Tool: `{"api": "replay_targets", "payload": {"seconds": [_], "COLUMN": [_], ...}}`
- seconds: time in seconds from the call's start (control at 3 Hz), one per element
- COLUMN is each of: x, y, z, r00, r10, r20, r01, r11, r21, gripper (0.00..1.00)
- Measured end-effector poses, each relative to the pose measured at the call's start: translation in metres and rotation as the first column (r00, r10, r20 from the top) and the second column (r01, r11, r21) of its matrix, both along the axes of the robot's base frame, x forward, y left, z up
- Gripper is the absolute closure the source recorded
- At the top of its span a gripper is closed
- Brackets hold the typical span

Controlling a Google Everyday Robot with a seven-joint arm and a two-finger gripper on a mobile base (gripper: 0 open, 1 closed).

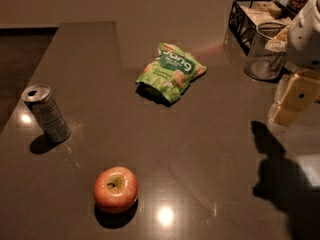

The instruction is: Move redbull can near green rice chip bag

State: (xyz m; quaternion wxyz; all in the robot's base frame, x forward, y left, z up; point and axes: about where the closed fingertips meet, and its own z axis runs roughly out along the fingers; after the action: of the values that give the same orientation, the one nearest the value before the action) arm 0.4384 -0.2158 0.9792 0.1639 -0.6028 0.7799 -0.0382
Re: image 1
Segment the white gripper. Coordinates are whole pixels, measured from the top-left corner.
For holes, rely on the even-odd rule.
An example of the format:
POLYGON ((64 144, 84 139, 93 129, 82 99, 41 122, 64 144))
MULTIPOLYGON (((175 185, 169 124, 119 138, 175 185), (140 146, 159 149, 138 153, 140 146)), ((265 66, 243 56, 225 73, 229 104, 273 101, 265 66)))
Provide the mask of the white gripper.
POLYGON ((320 97, 320 20, 297 16, 287 35, 287 58, 303 71, 281 78, 268 112, 269 122, 288 127, 320 97))

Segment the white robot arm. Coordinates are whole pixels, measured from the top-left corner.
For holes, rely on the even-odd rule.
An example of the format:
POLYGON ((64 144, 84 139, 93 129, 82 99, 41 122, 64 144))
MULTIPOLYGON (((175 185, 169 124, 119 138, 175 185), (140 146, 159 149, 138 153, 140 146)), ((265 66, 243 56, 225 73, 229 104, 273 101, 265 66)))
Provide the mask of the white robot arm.
POLYGON ((269 51, 286 52, 293 73, 276 89, 269 121, 289 126, 320 92, 320 0, 308 0, 291 24, 267 42, 269 51))

